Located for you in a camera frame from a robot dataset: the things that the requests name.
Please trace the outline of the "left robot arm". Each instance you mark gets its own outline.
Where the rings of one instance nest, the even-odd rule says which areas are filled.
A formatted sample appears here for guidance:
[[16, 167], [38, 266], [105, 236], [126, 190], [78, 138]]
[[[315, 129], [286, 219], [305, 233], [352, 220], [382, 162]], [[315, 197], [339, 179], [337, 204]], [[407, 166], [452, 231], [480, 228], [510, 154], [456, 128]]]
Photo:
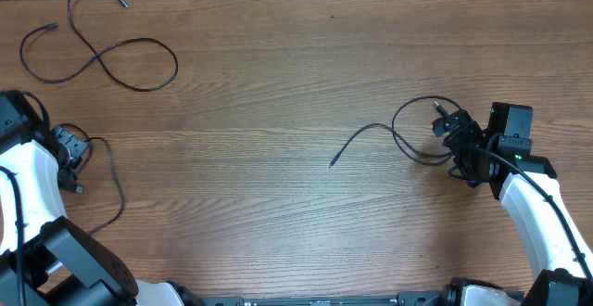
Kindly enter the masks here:
[[1, 94], [1, 302], [4, 305], [199, 305], [186, 287], [133, 277], [67, 218], [61, 189], [86, 144], [49, 126], [32, 94]]

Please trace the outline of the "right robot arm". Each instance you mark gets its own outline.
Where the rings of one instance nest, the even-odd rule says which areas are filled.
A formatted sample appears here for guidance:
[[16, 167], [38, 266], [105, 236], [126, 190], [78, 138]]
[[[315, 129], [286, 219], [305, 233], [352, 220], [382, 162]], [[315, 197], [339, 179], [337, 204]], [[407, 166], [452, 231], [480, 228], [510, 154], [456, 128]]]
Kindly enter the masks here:
[[563, 204], [550, 161], [531, 153], [532, 108], [495, 102], [486, 128], [464, 109], [435, 109], [433, 131], [453, 156], [450, 176], [489, 185], [517, 228], [535, 278], [522, 303], [591, 304], [592, 251]]

